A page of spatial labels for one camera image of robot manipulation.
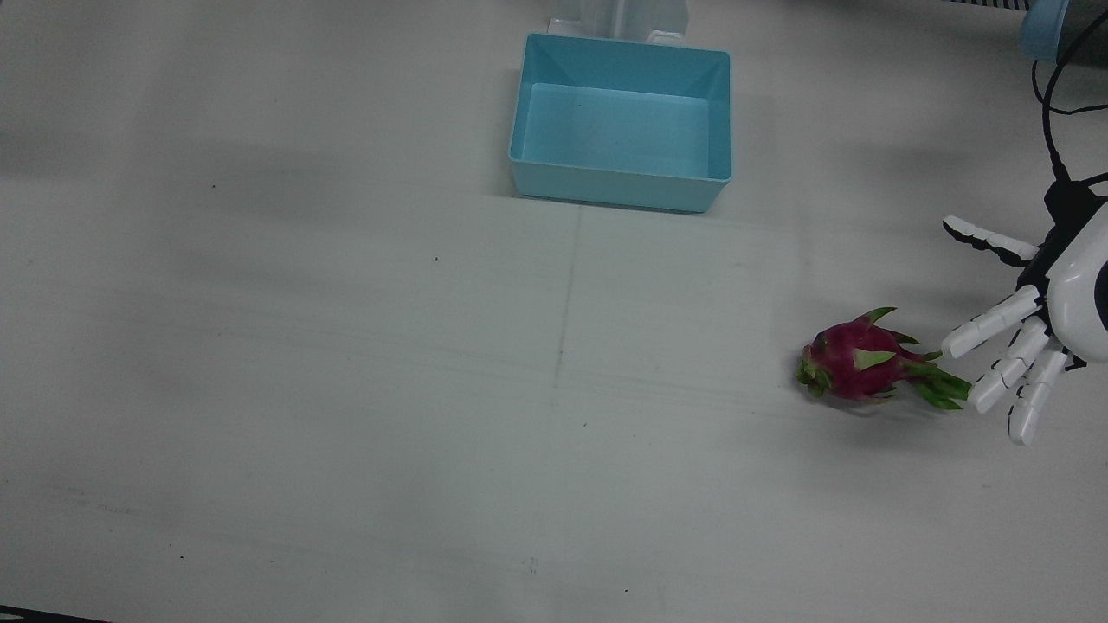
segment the robotic hand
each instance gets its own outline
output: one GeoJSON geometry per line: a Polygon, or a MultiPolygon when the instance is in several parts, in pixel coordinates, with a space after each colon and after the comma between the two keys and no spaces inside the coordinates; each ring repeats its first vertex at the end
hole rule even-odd
{"type": "Polygon", "coordinates": [[[1108,11],[1068,45],[1045,94],[1039,95],[1035,83],[1055,176],[1045,197],[1054,227],[1043,243],[1034,246],[956,216],[943,221],[943,227],[955,239],[992,251],[1005,264],[1024,269],[1016,279],[1015,294],[951,331],[942,345],[947,357],[961,357],[1023,323],[1005,356],[977,379],[968,398],[984,412],[1018,386],[1016,402],[1008,410],[1008,437],[1022,446],[1035,437],[1043,406],[1063,369],[1084,367],[1087,361],[1108,361],[1108,210],[1100,210],[1108,197],[1092,192],[1094,185],[1108,182],[1108,173],[1071,180],[1050,134],[1051,112],[1073,114],[1106,108],[1058,111],[1050,106],[1063,68],[1105,21],[1108,11]],[[1073,364],[1067,366],[1070,358],[1073,364]]]}

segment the black cable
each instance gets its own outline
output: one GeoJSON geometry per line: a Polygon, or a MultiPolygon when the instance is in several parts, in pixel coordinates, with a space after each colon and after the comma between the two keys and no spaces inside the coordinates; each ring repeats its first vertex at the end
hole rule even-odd
{"type": "Polygon", "coordinates": [[[1081,184],[1085,184],[1086,186],[1099,184],[1100,182],[1108,182],[1108,171],[1101,173],[1100,175],[1094,175],[1088,180],[1081,180],[1081,184]]]}
{"type": "MultiPolygon", "coordinates": [[[[1039,88],[1038,88],[1038,61],[1034,61],[1032,63],[1032,86],[1035,89],[1035,99],[1038,100],[1038,102],[1040,104],[1044,103],[1043,102],[1043,92],[1039,91],[1039,88]]],[[[1083,112],[1094,112],[1094,111],[1102,111],[1102,110],[1108,110],[1108,104],[1096,104],[1096,105],[1092,105],[1092,106],[1081,106],[1079,109],[1073,109],[1073,110],[1068,110],[1068,111],[1050,106],[1050,112],[1053,112],[1055,114],[1065,114],[1065,115],[1081,114],[1083,112]]]]}
{"type": "Polygon", "coordinates": [[[1046,149],[1050,152],[1050,166],[1054,170],[1054,177],[1059,182],[1069,182],[1069,172],[1066,171],[1066,165],[1061,162],[1061,154],[1055,147],[1054,136],[1050,134],[1050,98],[1054,96],[1054,89],[1058,84],[1058,78],[1061,76],[1061,70],[1069,64],[1070,59],[1074,58],[1077,50],[1085,43],[1085,40],[1092,34],[1092,31],[1099,28],[1106,20],[1108,20],[1108,10],[1097,16],[1097,19],[1085,27],[1085,30],[1066,48],[1061,58],[1058,59],[1058,64],[1050,73],[1050,81],[1047,82],[1046,92],[1043,94],[1043,137],[1046,139],[1046,149]]]}

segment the blue plastic bin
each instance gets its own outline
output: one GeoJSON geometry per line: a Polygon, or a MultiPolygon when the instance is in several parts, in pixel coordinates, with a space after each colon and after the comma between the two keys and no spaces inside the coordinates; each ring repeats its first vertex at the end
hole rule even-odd
{"type": "Polygon", "coordinates": [[[731,180],[730,55],[531,34],[509,159],[524,195],[705,212],[731,180]]]}

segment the dragon fruit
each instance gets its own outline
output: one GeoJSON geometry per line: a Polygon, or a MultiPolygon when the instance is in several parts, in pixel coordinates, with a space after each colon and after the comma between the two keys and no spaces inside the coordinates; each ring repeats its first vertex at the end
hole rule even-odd
{"type": "Polygon", "coordinates": [[[896,390],[893,384],[906,380],[931,405],[961,409],[955,400],[970,396],[971,384],[932,362],[942,353],[921,355],[905,350],[902,344],[920,343],[875,325],[893,309],[880,307],[820,331],[801,351],[797,380],[808,386],[812,396],[827,392],[863,402],[892,398],[896,390]]]}

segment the white robotic hand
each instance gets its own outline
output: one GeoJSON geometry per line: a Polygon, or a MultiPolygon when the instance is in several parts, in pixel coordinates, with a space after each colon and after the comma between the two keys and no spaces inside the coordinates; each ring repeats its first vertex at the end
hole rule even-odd
{"type": "MultiPolygon", "coordinates": [[[[1051,195],[1047,197],[1050,206],[1051,195]]],[[[1040,246],[955,216],[943,221],[955,239],[1024,267],[1015,294],[951,331],[942,345],[944,355],[957,358],[1022,323],[1004,357],[977,379],[968,398],[985,412],[1017,388],[1008,410],[1008,437],[1018,445],[1032,442],[1047,396],[1071,356],[1074,366],[1108,360],[1108,212],[1096,210],[1102,197],[1077,198],[1092,204],[1086,222],[1056,226],[1040,246]]]]}

